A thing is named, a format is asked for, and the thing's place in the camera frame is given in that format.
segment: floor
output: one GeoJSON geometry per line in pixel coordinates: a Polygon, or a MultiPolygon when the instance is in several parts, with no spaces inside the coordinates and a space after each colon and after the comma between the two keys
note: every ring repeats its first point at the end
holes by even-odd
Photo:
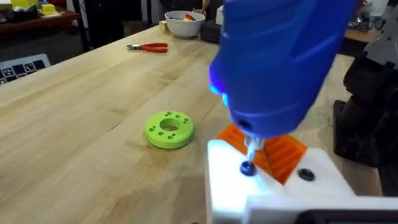
{"type": "Polygon", "coordinates": [[[47,54],[52,65],[83,53],[78,34],[32,34],[0,41],[0,61],[47,54]]]}

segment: red pliers handle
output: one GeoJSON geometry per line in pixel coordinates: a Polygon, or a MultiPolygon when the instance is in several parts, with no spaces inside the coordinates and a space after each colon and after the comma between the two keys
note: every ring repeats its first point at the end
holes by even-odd
{"type": "Polygon", "coordinates": [[[130,50],[145,50],[148,52],[155,52],[155,53],[166,53],[167,47],[169,45],[166,43],[153,43],[153,44],[132,44],[128,45],[127,47],[130,50]]]}
{"type": "Polygon", "coordinates": [[[155,52],[155,53],[166,53],[167,46],[169,46],[169,45],[166,43],[144,44],[142,46],[142,50],[149,51],[149,52],[155,52]]]}

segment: wooden table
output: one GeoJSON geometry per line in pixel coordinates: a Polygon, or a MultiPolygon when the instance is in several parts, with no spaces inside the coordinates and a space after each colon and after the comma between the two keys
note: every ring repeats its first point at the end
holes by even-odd
{"type": "Polygon", "coordinates": [[[62,16],[49,17],[49,18],[36,18],[24,22],[10,22],[0,24],[0,34],[10,34],[13,32],[20,32],[23,30],[30,30],[35,28],[43,27],[54,27],[54,26],[70,26],[71,22],[75,19],[79,19],[79,13],[75,13],[61,7],[56,6],[58,12],[63,12],[62,16]]]}
{"type": "MultiPolygon", "coordinates": [[[[230,123],[208,90],[218,46],[174,39],[158,27],[0,87],[0,223],[205,223],[206,143],[230,123]],[[126,50],[167,42],[168,54],[126,50]],[[146,119],[177,110],[195,122],[184,148],[143,137],[146,119]]],[[[332,151],[331,112],[346,100],[337,56],[307,118],[293,135],[332,151]]],[[[330,153],[360,194],[375,171],[330,153]]]]}
{"type": "Polygon", "coordinates": [[[370,43],[376,40],[377,35],[371,31],[361,32],[359,30],[347,29],[346,32],[344,33],[344,37],[351,40],[357,40],[363,43],[370,43]]]}

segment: white bowl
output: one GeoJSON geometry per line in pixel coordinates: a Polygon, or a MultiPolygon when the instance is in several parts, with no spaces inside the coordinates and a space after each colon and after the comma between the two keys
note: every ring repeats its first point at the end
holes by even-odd
{"type": "Polygon", "coordinates": [[[190,11],[171,11],[164,14],[164,16],[166,17],[167,27],[171,33],[184,38],[197,35],[199,33],[200,26],[205,22],[206,18],[200,13],[190,11]],[[196,21],[182,21],[186,14],[191,15],[196,21]]]}

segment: screw head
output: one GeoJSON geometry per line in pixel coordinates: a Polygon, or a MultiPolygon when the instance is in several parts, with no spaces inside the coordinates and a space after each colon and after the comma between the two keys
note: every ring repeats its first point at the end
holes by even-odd
{"type": "Polygon", "coordinates": [[[314,181],[315,180],[315,174],[310,171],[309,169],[299,169],[297,171],[298,176],[306,181],[314,181]]]}
{"type": "Polygon", "coordinates": [[[241,173],[248,177],[252,177],[256,174],[256,167],[250,161],[244,161],[241,164],[241,173]]]}

